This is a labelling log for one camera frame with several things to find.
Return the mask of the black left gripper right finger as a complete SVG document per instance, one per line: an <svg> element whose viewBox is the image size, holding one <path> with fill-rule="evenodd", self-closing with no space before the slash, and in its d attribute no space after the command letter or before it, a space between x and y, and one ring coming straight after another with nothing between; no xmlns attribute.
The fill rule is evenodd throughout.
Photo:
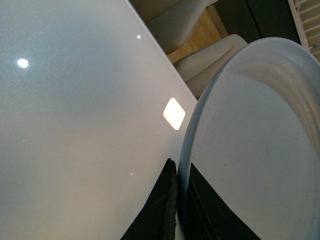
<svg viewBox="0 0 320 240"><path fill-rule="evenodd" d="M187 189L178 189L178 216L186 240L259 239L193 164Z"/></svg>

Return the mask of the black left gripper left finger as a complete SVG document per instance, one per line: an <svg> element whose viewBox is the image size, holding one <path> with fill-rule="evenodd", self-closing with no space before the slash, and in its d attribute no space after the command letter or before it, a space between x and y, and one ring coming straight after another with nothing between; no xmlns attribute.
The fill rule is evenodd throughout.
<svg viewBox="0 0 320 240"><path fill-rule="evenodd" d="M176 164L168 158L146 203L122 239L174 240L177 192Z"/></svg>

